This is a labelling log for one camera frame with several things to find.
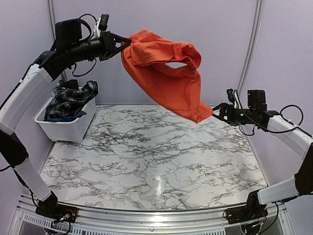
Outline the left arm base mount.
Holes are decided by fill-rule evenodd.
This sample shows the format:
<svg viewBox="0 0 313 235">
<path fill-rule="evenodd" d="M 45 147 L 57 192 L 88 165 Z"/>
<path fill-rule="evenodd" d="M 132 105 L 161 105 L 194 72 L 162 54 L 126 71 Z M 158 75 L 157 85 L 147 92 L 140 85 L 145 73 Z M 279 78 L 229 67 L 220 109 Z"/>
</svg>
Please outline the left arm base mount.
<svg viewBox="0 0 313 235">
<path fill-rule="evenodd" d="M 59 222 L 70 222 L 74 223 L 78 213 L 78 208 L 68 205 L 57 204 L 56 210 L 52 213 L 47 212 L 47 210 L 41 209 L 37 206 L 35 213 L 48 218 L 54 219 L 54 223 Z"/>
</svg>

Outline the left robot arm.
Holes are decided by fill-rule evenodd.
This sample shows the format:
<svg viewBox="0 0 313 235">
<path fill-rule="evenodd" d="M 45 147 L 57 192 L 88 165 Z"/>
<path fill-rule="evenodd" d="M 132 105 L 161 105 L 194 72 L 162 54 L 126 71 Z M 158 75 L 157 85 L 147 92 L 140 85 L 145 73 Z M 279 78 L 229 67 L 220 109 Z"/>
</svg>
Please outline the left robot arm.
<svg viewBox="0 0 313 235">
<path fill-rule="evenodd" d="M 36 96 L 65 69 L 81 61 L 105 61 L 131 44 L 131 40 L 107 30 L 109 15 L 95 21 L 95 28 L 81 18 L 57 22 L 55 41 L 27 68 L 23 78 L 0 106 L 0 152 L 20 182 L 39 199 L 39 208 L 50 217 L 62 213 L 57 196 L 49 189 L 28 158 L 28 152 L 15 134 L 20 119 Z"/>
</svg>

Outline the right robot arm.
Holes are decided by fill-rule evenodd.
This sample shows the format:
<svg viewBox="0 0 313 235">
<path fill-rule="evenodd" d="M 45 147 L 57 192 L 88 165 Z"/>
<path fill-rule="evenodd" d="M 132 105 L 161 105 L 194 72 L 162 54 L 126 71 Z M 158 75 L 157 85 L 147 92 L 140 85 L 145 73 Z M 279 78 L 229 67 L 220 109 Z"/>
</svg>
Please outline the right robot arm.
<svg viewBox="0 0 313 235">
<path fill-rule="evenodd" d="M 265 134 L 269 134 L 268 140 L 265 135 L 254 138 L 260 140 L 269 150 L 264 150 L 258 156 L 269 154 L 277 155 L 276 166 L 287 169 L 283 160 L 297 157 L 295 163 L 299 169 L 290 178 L 276 181 L 270 186 L 253 191 L 247 198 L 243 207 L 242 215 L 246 219 L 253 219 L 261 212 L 266 204 L 274 202 L 286 202 L 300 196 L 313 193 L 313 137 L 304 131 L 298 122 L 292 121 L 283 116 L 282 111 L 268 110 L 266 94 L 263 90 L 249 90 L 247 92 L 247 107 L 245 108 L 237 90 L 228 89 L 227 96 L 229 103 L 221 103 L 214 108 L 217 114 L 215 118 L 231 125 L 243 127 L 253 125 Z"/>
</svg>

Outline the orange t-shirt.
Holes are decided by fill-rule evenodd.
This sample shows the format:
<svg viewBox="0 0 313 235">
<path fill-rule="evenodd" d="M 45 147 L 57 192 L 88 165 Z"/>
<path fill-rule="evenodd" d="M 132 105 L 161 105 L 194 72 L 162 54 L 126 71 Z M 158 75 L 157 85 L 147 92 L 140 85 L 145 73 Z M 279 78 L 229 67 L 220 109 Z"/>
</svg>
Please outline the orange t-shirt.
<svg viewBox="0 0 313 235">
<path fill-rule="evenodd" d="M 190 42 L 174 42 L 143 29 L 128 37 L 121 61 L 134 82 L 157 104 L 199 123 L 213 110 L 201 102 L 201 55 Z"/>
</svg>

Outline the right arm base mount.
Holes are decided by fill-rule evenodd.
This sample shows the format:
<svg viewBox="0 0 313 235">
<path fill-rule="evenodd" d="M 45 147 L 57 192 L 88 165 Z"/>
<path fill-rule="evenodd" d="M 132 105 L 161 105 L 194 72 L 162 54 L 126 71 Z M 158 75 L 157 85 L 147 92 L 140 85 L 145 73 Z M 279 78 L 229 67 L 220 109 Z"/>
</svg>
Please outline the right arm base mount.
<svg viewBox="0 0 313 235">
<path fill-rule="evenodd" d="M 240 207 L 228 208 L 223 212 L 223 218 L 228 220 L 229 224 L 236 224 L 265 218 L 268 215 L 266 206 L 261 206 L 256 209 L 249 209 L 247 205 Z"/>
</svg>

